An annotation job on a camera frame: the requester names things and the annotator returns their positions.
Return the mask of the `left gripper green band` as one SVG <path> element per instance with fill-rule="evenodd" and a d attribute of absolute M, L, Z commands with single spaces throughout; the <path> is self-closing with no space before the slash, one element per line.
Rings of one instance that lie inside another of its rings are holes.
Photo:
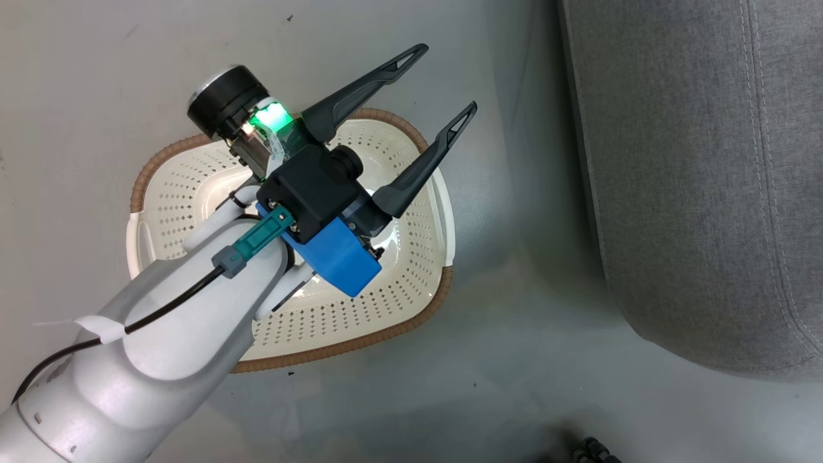
<path fill-rule="evenodd" d="M 264 182 L 286 161 L 311 150 L 327 158 L 329 149 L 321 143 L 332 140 L 347 118 L 399 80 L 429 49 L 423 43 L 412 46 L 303 111 L 302 120 L 273 98 L 238 98 L 229 103 L 229 153 L 249 169 L 252 182 Z M 372 200 L 378 209 L 395 219 L 402 217 L 476 112 L 477 103 L 469 103 L 393 182 L 376 190 Z"/>

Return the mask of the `white perforated laundry basket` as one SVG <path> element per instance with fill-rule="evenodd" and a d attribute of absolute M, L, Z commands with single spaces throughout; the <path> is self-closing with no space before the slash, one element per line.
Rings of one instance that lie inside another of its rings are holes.
<path fill-rule="evenodd" d="M 361 158 L 368 192 L 393 181 L 428 143 L 405 118 L 358 109 L 333 145 Z M 155 260 L 185 254 L 183 241 L 245 181 L 251 171 L 224 143 L 204 135 L 166 146 L 144 164 L 133 184 L 127 223 L 132 277 Z M 453 280 L 455 219 L 449 191 L 435 171 L 408 210 L 372 241 L 383 248 L 382 270 L 357 297 L 320 277 L 252 328 L 255 342 L 235 374 L 293 367 L 376 345 L 422 325 L 444 304 Z"/>

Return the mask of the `grey fabric sofa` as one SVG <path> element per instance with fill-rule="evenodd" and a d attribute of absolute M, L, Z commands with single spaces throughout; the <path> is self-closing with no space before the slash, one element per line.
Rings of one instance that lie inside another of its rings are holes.
<path fill-rule="evenodd" d="M 602 270 L 641 338 L 823 382 L 823 0 L 559 0 Z"/>

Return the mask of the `white tape strip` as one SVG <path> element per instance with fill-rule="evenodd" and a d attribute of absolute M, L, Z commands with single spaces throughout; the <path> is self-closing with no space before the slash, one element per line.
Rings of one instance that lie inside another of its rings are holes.
<path fill-rule="evenodd" d="M 78 327 L 77 342 L 99 341 L 102 345 L 108 345 L 117 340 L 127 337 L 126 325 L 123 322 L 117 322 L 108 316 L 101 316 L 101 314 L 87 314 L 74 319 L 63 320 L 42 320 L 41 322 L 32 323 L 33 327 L 68 327 L 72 325 Z"/>

